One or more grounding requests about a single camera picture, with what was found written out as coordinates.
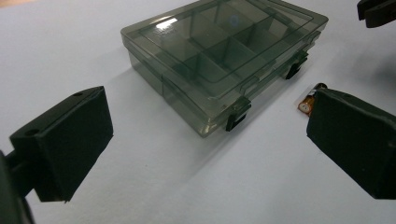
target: storage box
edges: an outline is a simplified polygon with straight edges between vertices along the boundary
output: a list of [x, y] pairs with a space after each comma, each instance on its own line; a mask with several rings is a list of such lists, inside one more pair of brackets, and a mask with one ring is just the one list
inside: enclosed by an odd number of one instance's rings
[[328, 19], [278, 0], [203, 0], [121, 30], [131, 60], [202, 137], [230, 131], [276, 77], [292, 77]]

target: white surface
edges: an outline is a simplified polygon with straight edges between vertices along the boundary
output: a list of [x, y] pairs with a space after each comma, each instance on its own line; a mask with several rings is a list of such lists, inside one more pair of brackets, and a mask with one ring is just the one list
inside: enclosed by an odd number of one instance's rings
[[356, 1], [290, 0], [330, 22], [302, 71], [206, 139], [131, 68], [120, 29], [192, 0], [50, 1], [0, 8], [0, 148], [68, 95], [104, 85], [115, 136], [70, 203], [27, 197], [42, 223], [395, 223], [306, 137], [296, 107], [316, 83], [396, 114], [396, 22], [358, 20]]

